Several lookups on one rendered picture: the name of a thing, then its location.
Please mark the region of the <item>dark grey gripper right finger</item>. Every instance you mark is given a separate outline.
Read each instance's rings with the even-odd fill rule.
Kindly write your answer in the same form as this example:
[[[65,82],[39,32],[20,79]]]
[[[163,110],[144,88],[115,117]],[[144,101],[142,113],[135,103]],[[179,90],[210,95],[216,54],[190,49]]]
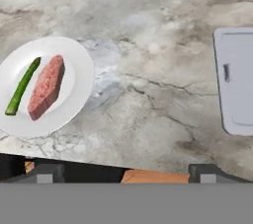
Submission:
[[[188,168],[190,184],[236,184],[250,183],[245,179],[227,174],[214,164],[190,164]]]

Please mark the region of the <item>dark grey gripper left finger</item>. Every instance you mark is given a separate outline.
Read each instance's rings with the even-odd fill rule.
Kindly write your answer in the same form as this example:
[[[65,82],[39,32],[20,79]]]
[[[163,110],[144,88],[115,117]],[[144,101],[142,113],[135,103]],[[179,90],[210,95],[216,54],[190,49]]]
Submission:
[[[64,166],[61,164],[41,164],[31,172],[11,178],[5,184],[64,184]]]

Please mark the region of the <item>red raw steak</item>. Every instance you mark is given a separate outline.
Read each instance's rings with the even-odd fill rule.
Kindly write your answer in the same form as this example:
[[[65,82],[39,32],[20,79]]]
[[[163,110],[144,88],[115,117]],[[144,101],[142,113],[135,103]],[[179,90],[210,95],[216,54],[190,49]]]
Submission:
[[[63,75],[64,60],[61,55],[54,56],[42,69],[28,104],[32,120],[39,119],[57,100]]]

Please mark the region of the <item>green asparagus spear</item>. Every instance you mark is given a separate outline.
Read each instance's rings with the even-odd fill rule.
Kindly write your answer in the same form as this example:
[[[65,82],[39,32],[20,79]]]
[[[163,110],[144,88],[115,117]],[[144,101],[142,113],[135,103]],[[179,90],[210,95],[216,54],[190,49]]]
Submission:
[[[41,64],[41,58],[37,57],[29,66],[26,73],[19,82],[14,95],[12,96],[7,108],[5,109],[5,115],[15,115],[18,111],[21,99],[25,93],[25,90],[33,77],[34,72]]]

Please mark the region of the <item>grey rectangular tray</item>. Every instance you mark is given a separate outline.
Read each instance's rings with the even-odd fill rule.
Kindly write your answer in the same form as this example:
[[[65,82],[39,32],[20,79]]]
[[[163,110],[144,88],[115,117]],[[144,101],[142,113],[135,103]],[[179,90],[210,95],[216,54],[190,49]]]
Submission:
[[[223,128],[253,136],[253,28],[216,29],[213,49]]]

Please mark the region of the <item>white round plate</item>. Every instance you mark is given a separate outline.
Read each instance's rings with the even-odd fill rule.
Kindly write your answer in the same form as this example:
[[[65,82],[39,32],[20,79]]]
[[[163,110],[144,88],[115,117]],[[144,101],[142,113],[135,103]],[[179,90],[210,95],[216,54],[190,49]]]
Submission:
[[[65,72],[58,99],[37,120],[28,113],[30,96],[42,69],[56,55],[64,60]],[[19,82],[31,63],[39,58],[35,71],[21,99],[18,111],[6,115],[7,108]],[[27,42],[10,53],[0,63],[0,130],[17,137],[48,135],[74,118],[92,93],[94,64],[87,49],[68,37],[42,37]]]

